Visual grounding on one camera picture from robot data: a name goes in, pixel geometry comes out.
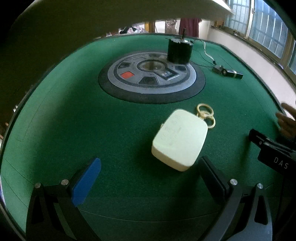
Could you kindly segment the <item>person's right hand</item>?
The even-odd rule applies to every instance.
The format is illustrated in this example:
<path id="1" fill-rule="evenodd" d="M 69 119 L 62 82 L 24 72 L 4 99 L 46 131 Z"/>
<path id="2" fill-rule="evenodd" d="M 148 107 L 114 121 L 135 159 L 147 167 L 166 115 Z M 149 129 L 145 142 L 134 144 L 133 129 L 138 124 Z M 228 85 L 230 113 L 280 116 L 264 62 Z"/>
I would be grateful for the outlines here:
<path id="1" fill-rule="evenodd" d="M 295 128 L 295 108 L 290 106 L 287 103 L 281 103 L 281 107 L 288 111 L 292 117 L 289 118 L 285 116 L 282 113 L 276 113 L 275 116 L 277 118 L 277 123 L 280 126 L 280 132 L 290 140 L 295 141 L 295 135 L 296 135 L 296 128 Z"/>

